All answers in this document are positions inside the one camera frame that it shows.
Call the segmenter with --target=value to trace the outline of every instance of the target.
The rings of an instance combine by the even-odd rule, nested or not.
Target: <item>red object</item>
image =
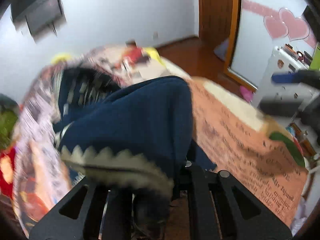
[[[1,194],[12,199],[14,157],[16,151],[10,146],[0,154],[0,190]]]
[[[303,149],[302,149],[300,143],[298,142],[297,138],[295,138],[294,136],[293,136],[293,142],[296,145],[296,147],[298,148],[298,150],[301,153],[301,155],[304,156]]]
[[[122,58],[128,57],[132,62],[136,62],[139,58],[142,57],[141,48],[134,48],[122,55]]]
[[[301,51],[297,51],[297,54],[299,56],[298,61],[302,61],[303,60],[303,53]]]
[[[43,201],[35,193],[27,194],[27,202],[25,202],[24,206],[28,217],[36,222],[49,212]]]

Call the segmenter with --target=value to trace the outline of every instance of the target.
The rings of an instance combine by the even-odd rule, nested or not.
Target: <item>metal bolt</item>
[[[186,168],[190,167],[191,165],[192,165],[191,161],[186,161],[186,165],[185,165]]]
[[[220,174],[220,176],[223,177],[223,178],[227,178],[227,177],[229,177],[229,175],[230,175],[229,171],[225,171],[225,170],[220,171],[219,174]]]

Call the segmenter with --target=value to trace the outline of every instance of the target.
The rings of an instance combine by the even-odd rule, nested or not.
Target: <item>black metal frame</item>
[[[227,171],[212,173],[192,164],[181,170],[176,188],[188,191],[192,240],[292,238],[290,229]],[[29,239],[97,239],[107,195],[107,187],[84,178],[36,224]],[[102,239],[130,239],[131,207],[129,191],[117,195],[107,208]]]

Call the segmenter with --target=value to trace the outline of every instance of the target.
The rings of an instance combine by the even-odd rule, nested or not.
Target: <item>white wall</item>
[[[307,5],[305,0],[250,1],[277,11],[280,8],[288,8],[295,17],[300,17]],[[272,40],[264,26],[263,16],[242,9],[231,69],[249,82],[259,86],[273,47],[276,45],[282,46],[285,43],[290,43],[295,50],[302,52],[305,50],[309,54],[313,54],[314,49],[303,40],[290,41],[288,36]]]
[[[195,35],[199,36],[199,0],[194,0],[195,6]]]
[[[195,34],[194,0],[62,0],[67,23],[36,43],[28,27],[16,31],[10,8],[0,20],[0,93],[20,102],[31,81],[60,52],[135,39],[155,46]],[[153,40],[153,33],[159,38]]]

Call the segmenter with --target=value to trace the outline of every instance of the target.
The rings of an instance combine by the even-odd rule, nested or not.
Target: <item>wooden door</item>
[[[232,0],[202,0],[200,38],[212,48],[230,35]]]
[[[223,72],[249,90],[255,88],[231,71],[241,13],[241,0],[199,0],[199,37],[212,50],[229,39]]]

